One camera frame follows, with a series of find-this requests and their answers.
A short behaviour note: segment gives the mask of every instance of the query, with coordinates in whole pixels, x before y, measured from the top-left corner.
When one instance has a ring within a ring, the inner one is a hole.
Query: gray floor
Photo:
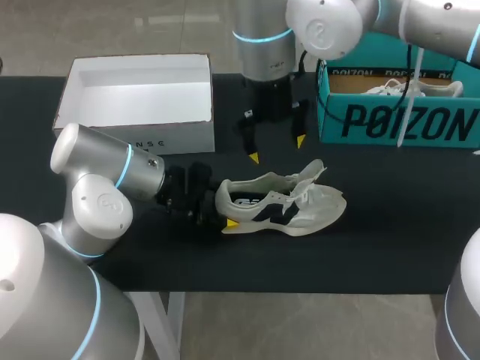
[[[0,0],[3,75],[65,75],[77,56],[196,52],[238,72],[231,28],[228,0]],[[185,311],[184,360],[435,359],[427,295],[189,293]]]

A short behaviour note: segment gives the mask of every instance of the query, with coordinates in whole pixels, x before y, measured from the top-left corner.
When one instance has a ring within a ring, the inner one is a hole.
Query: shoe tongue
[[[316,159],[309,163],[299,174],[297,178],[297,186],[295,189],[300,185],[301,182],[309,181],[309,184],[315,182],[318,179],[321,173],[325,171],[325,167],[323,166],[323,161],[320,159]]]

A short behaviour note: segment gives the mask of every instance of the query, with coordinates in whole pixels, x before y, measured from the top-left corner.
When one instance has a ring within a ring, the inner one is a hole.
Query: n logo
[[[270,219],[270,222],[280,225],[287,225],[295,215],[299,213],[299,207],[293,203],[284,214],[284,206],[281,204],[267,205],[253,221],[265,221]]]

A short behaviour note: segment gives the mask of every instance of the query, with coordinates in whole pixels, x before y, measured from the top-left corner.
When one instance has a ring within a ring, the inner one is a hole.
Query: white cable
[[[410,120],[410,115],[412,115],[413,102],[415,101],[415,96],[417,95],[417,85],[419,83],[420,69],[422,67],[424,49],[421,47],[418,48],[417,63],[415,65],[415,75],[413,76],[413,81],[410,84],[412,90],[410,91],[410,97],[408,100],[408,106],[406,107],[405,115],[403,116],[402,128],[400,130],[400,136],[398,137],[397,147],[400,148],[404,142],[405,133],[407,132],[408,121]]]

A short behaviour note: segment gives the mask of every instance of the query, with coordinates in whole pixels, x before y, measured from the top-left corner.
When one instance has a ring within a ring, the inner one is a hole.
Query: black tablecloth
[[[39,224],[62,216],[63,178],[50,171],[51,125],[63,78],[0,78],[0,212]],[[242,151],[233,122],[248,109],[239,75],[214,76],[217,152],[166,156],[211,164],[216,179],[297,173],[314,158],[322,183],[344,192],[343,217],[325,231],[225,236],[134,204],[136,222],[95,268],[122,290],[441,293],[480,225],[480,159],[471,151],[322,145],[315,109],[300,150],[288,122],[257,131],[261,164]],[[308,74],[295,99],[313,96]]]

